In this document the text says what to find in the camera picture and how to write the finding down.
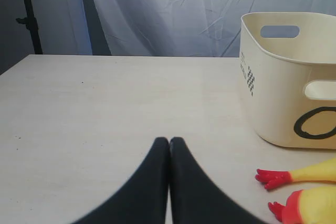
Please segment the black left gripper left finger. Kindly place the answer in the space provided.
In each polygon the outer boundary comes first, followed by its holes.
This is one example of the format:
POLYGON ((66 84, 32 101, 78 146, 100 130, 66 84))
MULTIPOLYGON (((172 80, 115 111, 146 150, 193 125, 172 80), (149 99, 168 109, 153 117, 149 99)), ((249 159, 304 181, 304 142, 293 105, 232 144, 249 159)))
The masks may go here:
POLYGON ((165 223, 168 188, 169 142, 157 137, 127 182, 75 223, 165 223))

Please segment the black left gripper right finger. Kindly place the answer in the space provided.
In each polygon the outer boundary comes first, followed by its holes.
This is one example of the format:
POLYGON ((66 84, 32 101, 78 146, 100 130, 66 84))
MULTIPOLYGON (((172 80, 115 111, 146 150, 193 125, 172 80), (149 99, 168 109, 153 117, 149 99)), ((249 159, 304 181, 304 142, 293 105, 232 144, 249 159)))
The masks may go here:
POLYGON ((181 137, 170 141, 173 223, 256 223, 201 169, 181 137))

